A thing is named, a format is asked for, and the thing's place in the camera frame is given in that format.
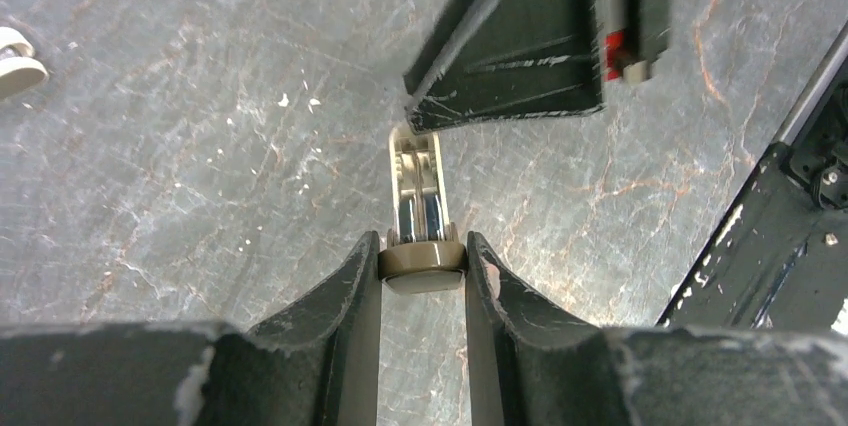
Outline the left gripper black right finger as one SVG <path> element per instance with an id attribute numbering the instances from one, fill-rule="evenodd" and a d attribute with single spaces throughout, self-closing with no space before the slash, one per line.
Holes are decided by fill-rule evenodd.
<path id="1" fill-rule="evenodd" d="M 468 374 L 476 425 L 843 425 L 835 334 L 597 327 L 467 237 Z"/>

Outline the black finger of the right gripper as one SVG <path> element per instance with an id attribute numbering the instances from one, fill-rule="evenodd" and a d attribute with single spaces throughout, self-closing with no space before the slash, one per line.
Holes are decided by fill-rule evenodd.
<path id="1" fill-rule="evenodd" d="M 448 0 L 403 76 L 417 133 L 602 106 L 593 0 Z"/>

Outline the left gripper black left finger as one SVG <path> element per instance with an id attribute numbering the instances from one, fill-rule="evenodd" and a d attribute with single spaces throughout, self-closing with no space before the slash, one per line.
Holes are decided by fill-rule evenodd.
<path id="1" fill-rule="evenodd" d="M 5 425 L 372 425 L 380 239 L 248 330 L 222 321 L 1 330 Z"/>

